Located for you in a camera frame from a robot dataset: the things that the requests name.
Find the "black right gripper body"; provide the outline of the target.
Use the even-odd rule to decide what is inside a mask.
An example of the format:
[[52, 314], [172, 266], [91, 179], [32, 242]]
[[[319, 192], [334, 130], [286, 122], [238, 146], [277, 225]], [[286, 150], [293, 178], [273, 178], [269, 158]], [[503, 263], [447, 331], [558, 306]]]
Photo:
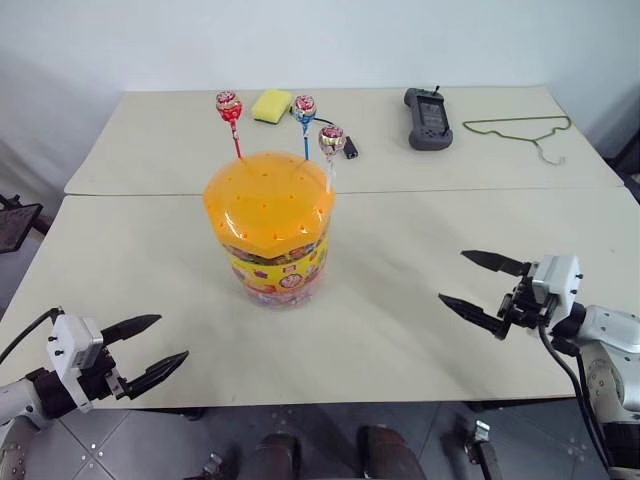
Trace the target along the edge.
[[535, 296], [532, 278], [523, 276], [511, 293], [503, 297], [498, 310], [502, 331], [516, 325], [528, 329], [547, 327], [558, 307], [558, 296], [544, 293], [541, 300]]

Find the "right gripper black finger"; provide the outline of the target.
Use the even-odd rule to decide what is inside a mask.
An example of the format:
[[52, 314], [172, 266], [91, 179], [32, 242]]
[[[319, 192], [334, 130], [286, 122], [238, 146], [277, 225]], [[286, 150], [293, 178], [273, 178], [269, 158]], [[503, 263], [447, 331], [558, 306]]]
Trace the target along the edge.
[[448, 295], [439, 294], [438, 298], [459, 317], [484, 330], [489, 331], [495, 338], [504, 340], [509, 326], [503, 320], [488, 315], [484, 310], [465, 300]]
[[460, 254], [485, 269], [503, 272], [514, 277], [526, 276], [532, 266], [530, 262], [521, 262], [495, 252], [463, 250]]

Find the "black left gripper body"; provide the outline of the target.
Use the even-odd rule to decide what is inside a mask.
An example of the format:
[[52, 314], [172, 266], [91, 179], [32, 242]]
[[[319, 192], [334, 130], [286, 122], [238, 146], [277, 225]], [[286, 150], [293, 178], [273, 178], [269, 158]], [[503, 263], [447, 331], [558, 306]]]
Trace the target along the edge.
[[79, 384], [90, 401], [110, 396], [119, 400], [130, 393], [127, 380], [120, 376], [107, 347], [100, 349], [92, 366], [81, 370]]

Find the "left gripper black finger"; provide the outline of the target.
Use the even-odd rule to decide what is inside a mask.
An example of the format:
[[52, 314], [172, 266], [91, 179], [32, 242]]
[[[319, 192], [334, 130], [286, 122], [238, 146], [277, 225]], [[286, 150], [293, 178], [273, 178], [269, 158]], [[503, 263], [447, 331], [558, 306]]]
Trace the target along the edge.
[[145, 372], [126, 383], [126, 395], [136, 399], [169, 378], [188, 358], [189, 351], [166, 357], [149, 366]]
[[101, 331], [103, 345], [108, 346], [132, 338], [154, 325], [161, 318], [162, 316], [159, 314], [145, 314], [111, 325]]

